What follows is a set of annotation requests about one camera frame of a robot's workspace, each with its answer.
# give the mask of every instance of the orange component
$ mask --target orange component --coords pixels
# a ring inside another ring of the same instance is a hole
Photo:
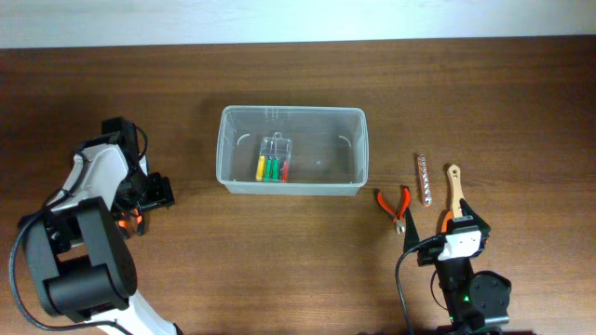
[[[410,189],[408,186],[403,187],[403,205],[401,205],[400,210],[400,220],[404,221],[403,215],[406,212],[406,209],[410,206],[410,201],[412,200],[412,196],[410,195]]]
[[[136,209],[136,208],[134,208],[134,215],[137,216],[137,223],[141,223],[142,222],[142,215],[141,215],[141,212],[138,209]]]
[[[385,212],[387,212],[387,214],[389,214],[389,217],[391,217],[391,220],[395,223],[398,221],[398,215],[393,211],[393,209],[391,209],[391,207],[385,202],[385,199],[383,198],[383,195],[381,194],[381,190],[379,189],[374,189],[374,193],[376,195],[376,202],[379,203],[379,205],[383,208],[383,210]]]
[[[445,214],[445,219],[443,219],[443,225],[440,227],[441,233],[447,233],[447,222],[454,218],[454,213],[450,210]]]

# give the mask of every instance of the orange handle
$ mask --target orange handle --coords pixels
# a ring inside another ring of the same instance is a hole
[[[376,202],[381,206],[381,208],[389,214],[389,217],[393,222],[398,220],[398,215],[391,209],[391,207],[385,202],[383,195],[381,194],[381,190],[374,189],[374,195],[376,198]]]
[[[445,219],[443,219],[443,225],[440,227],[441,233],[447,233],[447,222],[449,220],[453,220],[453,219],[454,219],[454,213],[450,210],[447,212],[447,214],[445,214]]]
[[[404,214],[406,213],[406,209],[410,206],[410,201],[412,201],[412,196],[410,195],[410,188],[408,186],[403,187],[403,205],[401,205],[400,210],[400,220],[404,221]]]

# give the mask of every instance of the pliers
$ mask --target pliers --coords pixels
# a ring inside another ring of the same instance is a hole
[[[398,234],[404,233],[406,231],[406,226],[404,224],[406,221],[405,213],[406,209],[408,209],[408,207],[410,206],[410,201],[412,200],[412,197],[410,196],[410,189],[408,188],[408,186],[403,186],[402,190],[403,203],[401,205],[401,209],[398,215],[398,212],[393,211],[393,209],[391,209],[387,202],[385,202],[385,199],[381,194],[381,190],[374,189],[374,198],[376,199],[376,202],[387,214],[389,214],[389,218],[393,221],[393,224],[395,225],[395,230],[396,232],[398,232]]]
[[[122,234],[122,237],[124,237],[124,239],[129,239],[129,231],[127,228],[128,222],[130,221],[130,219],[134,218],[134,220],[136,221],[136,230],[137,230],[137,235],[141,236],[145,233],[145,217],[144,214],[142,213],[141,210],[141,206],[137,203],[137,206],[135,208],[132,209],[132,212],[121,212],[120,213],[120,217],[117,220],[117,224],[118,224],[118,230],[120,231],[120,233]]]

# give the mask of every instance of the white wall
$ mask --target white wall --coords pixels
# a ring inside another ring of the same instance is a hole
[[[596,34],[595,0],[0,2],[0,47]]]

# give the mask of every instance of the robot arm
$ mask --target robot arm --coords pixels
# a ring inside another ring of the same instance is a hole
[[[117,321],[132,334],[182,334],[137,290],[134,261],[115,225],[123,210],[148,211],[174,203],[169,180],[159,173],[147,175],[145,150],[139,154],[136,133],[137,127],[123,118],[104,121],[102,135],[77,149],[63,188],[33,222],[32,217],[21,220],[27,222],[22,247],[49,315],[65,315],[75,323]],[[87,255],[59,259],[81,244]]]
[[[451,325],[439,327],[439,334],[501,334],[500,326],[509,321],[507,308],[511,282],[494,272],[474,273],[472,270],[470,259],[480,256],[484,251],[491,227],[463,198],[459,167],[451,166],[449,171],[454,169],[458,178],[457,184],[451,183],[453,215],[444,222],[444,229],[441,229],[440,234],[420,242],[412,214],[408,208],[405,209],[407,228],[404,254],[396,266],[401,305],[409,332],[413,334],[401,292],[399,269],[405,256],[417,251],[418,266],[435,266],[449,312]]]

